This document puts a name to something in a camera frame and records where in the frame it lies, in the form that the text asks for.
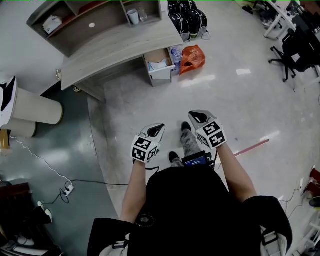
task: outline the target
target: desk drawer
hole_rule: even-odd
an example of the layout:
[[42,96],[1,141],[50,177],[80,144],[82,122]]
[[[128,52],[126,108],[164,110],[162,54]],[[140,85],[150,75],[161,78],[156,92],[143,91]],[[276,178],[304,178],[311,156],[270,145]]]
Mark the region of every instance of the desk drawer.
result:
[[148,73],[151,80],[171,80],[171,70],[175,69],[176,65],[173,64],[174,62],[168,48],[148,52],[143,56],[143,58],[147,67],[149,62],[159,63],[166,59],[166,67],[148,71]]

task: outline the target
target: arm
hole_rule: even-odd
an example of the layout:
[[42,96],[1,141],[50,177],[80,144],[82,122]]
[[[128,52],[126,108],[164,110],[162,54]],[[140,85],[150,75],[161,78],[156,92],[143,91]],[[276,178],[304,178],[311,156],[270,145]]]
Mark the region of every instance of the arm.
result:
[[227,143],[217,147],[229,191],[241,203],[257,196],[254,184],[238,162]]
[[135,223],[146,200],[146,164],[136,160],[124,195],[120,220]]

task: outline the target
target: office chair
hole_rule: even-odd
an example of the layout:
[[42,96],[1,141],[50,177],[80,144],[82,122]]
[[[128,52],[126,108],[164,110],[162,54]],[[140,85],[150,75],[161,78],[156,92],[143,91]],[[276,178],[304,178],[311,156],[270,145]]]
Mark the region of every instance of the office chair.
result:
[[[268,62],[279,62],[284,65],[285,78],[283,82],[288,80],[288,69],[292,72],[292,78],[296,77],[294,70],[298,72],[305,72],[308,68],[320,65],[320,41],[318,41],[315,34],[308,30],[303,32],[300,27],[293,31],[288,29],[288,34],[282,39],[283,52],[276,47],[271,47],[271,51],[276,51],[280,59],[270,59]],[[297,55],[299,59],[294,61],[292,56]]]

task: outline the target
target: small screen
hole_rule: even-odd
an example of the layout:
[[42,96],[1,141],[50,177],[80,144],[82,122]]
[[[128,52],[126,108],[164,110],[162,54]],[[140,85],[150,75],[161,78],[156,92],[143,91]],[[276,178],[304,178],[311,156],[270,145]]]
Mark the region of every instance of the small screen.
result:
[[207,159],[205,156],[200,156],[196,159],[185,162],[185,166],[195,166],[195,165],[205,165],[207,164]]

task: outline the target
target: white floor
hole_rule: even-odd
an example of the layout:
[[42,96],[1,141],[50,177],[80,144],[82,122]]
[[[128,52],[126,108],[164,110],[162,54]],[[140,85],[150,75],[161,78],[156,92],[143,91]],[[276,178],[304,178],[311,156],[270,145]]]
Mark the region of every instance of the white floor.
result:
[[[153,123],[164,123],[166,130],[160,153],[147,166],[168,168],[170,151],[183,156],[179,141],[181,123],[188,121],[189,111],[202,109],[222,121],[234,152],[263,138],[270,139],[238,160],[259,195],[283,196],[288,200],[302,177],[305,184],[309,181],[312,165],[320,169],[319,84],[302,87],[302,81],[316,77],[315,71],[310,69],[283,83],[282,66],[268,63],[276,58],[270,47],[281,50],[281,40],[264,38],[265,29],[256,15],[243,11],[233,1],[197,1],[196,4],[207,16],[212,39],[195,40],[182,49],[198,44],[206,56],[203,68],[175,76],[171,84],[159,87],[151,87],[138,73],[105,86],[107,101],[102,111],[108,147],[105,179],[109,183],[129,181],[133,166],[132,140],[144,126]],[[237,70],[241,69],[250,70],[250,74],[238,74]],[[224,179],[223,169],[217,172]],[[125,190],[125,186],[109,186],[118,214]],[[287,215],[301,202],[296,192],[287,206]],[[313,213],[305,201],[290,217],[294,233],[292,250],[299,245],[304,235],[302,228]]]

